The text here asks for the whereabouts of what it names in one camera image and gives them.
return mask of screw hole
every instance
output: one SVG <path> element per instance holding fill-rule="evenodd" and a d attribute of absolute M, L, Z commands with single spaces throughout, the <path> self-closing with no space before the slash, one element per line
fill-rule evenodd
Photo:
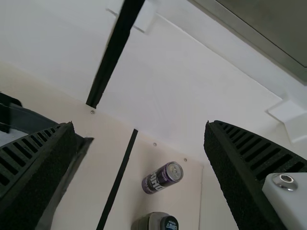
<path fill-rule="evenodd" d="M 287 183 L 292 183 L 294 181 L 291 176 L 288 176 L 286 174 L 281 174 L 280 179 L 282 179 L 283 181 L 285 181 Z"/>

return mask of can lid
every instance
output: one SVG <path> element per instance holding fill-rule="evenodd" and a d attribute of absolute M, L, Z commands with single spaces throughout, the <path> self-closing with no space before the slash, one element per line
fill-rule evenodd
<path fill-rule="evenodd" d="M 178 182 L 183 177 L 182 167 L 176 162 L 170 162 L 166 168 L 167 175 L 171 180 Z"/>
<path fill-rule="evenodd" d="M 160 223 L 161 230 L 179 230 L 179 224 L 175 217 L 163 217 Z"/>

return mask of black vertical line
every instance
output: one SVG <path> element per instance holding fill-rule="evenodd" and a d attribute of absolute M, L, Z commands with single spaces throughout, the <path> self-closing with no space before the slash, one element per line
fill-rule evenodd
<path fill-rule="evenodd" d="M 113 70 L 125 47 L 132 28 L 145 0 L 125 0 L 121 8 L 118 20 L 115 24 L 112 36 L 105 54 L 95 76 L 86 104 L 96 108 L 106 86 L 111 78 Z"/>
<path fill-rule="evenodd" d="M 121 179 L 123 178 L 124 172 L 126 170 L 126 167 L 127 167 L 128 161 L 129 161 L 129 156 L 131 154 L 131 150 L 133 148 L 133 144 L 134 144 L 134 141 L 136 139 L 137 134 L 138 134 L 138 131 L 135 129 L 133 131 L 132 135 L 131 135 L 131 138 L 130 138 L 129 144 L 127 146 L 123 161 L 120 165 L 119 171 L 117 173 L 117 176 L 116 176 L 116 179 L 114 181 L 111 192 L 109 194 L 109 197 L 107 198 L 105 208 L 104 208 L 104 210 L 101 214 L 101 218 L 99 220 L 99 223 L 98 223 L 96 230 L 103 230 L 104 227 L 105 227 L 107 217 L 109 216 L 109 213 L 110 213 L 111 208 L 113 206 L 113 203 L 114 203 L 116 194 L 118 192 L 118 188 L 119 188 Z"/>

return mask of energy drink can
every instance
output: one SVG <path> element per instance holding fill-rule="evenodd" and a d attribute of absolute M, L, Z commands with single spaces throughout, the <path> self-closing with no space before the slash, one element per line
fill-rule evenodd
<path fill-rule="evenodd" d="M 169 162 L 142 180 L 145 193 L 153 194 L 176 184 L 183 177 L 182 167 L 176 162 Z"/>

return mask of metal screw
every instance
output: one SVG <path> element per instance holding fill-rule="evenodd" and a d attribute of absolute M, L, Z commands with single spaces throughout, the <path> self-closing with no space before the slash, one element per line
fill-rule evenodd
<path fill-rule="evenodd" d="M 294 191 L 298 188 L 297 182 L 289 175 L 284 173 L 277 173 L 272 176 L 273 183 L 287 191 Z"/>

